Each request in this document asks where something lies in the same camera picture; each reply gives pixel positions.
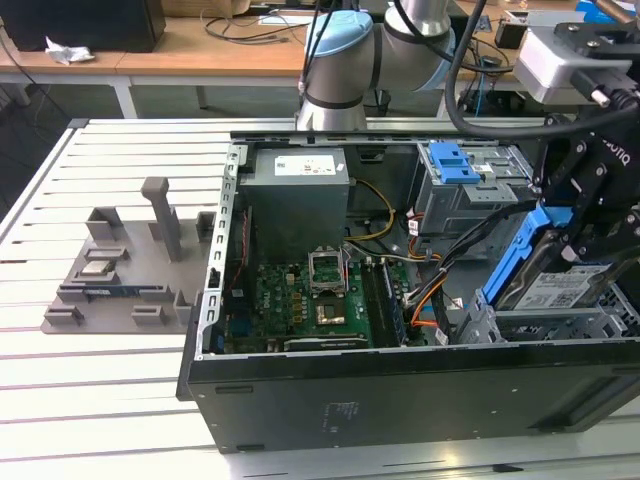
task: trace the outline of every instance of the green motherboard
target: green motherboard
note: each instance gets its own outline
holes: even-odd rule
[[[313,281],[340,281],[336,263],[314,264]],[[389,273],[397,298],[408,291],[407,272],[401,263],[390,262]],[[312,289],[308,264],[261,264],[258,267],[251,312],[230,319],[225,350],[229,353],[278,351],[282,342],[296,339],[355,338],[358,348],[371,348],[374,335],[367,313],[368,292],[364,290],[359,261],[344,270],[341,292]]]

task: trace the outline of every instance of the power supply label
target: power supply label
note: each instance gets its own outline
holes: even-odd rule
[[[335,175],[331,155],[280,155],[275,158],[276,176]]]
[[[609,265],[580,265],[563,273],[541,273],[515,310],[571,308],[589,290],[589,279],[604,272]]]

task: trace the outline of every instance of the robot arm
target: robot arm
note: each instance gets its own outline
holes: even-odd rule
[[[453,51],[455,38],[446,0],[402,0],[402,4],[424,35],[442,50]],[[307,48],[316,43],[326,19],[318,19],[314,38],[307,38]],[[297,129],[365,129],[362,98],[368,89],[436,88],[448,68],[448,62],[415,41],[395,7],[387,10],[384,25],[373,25],[366,13],[334,12],[303,79],[304,103]]]

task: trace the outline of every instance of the white paper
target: white paper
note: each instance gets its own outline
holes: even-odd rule
[[[45,52],[56,62],[64,65],[69,65],[75,62],[86,62],[87,60],[93,60],[94,57],[87,47],[65,47],[64,45],[58,45],[52,42],[49,37],[46,37],[47,48]]]
[[[313,20],[311,15],[263,15],[260,17],[261,25],[309,25]]]

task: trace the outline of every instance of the black box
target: black box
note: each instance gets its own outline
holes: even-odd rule
[[[160,0],[0,0],[18,50],[42,51],[45,37],[91,50],[151,52],[165,28]]]
[[[527,25],[521,23],[500,22],[496,32],[496,46],[508,50],[517,50],[527,31]]]

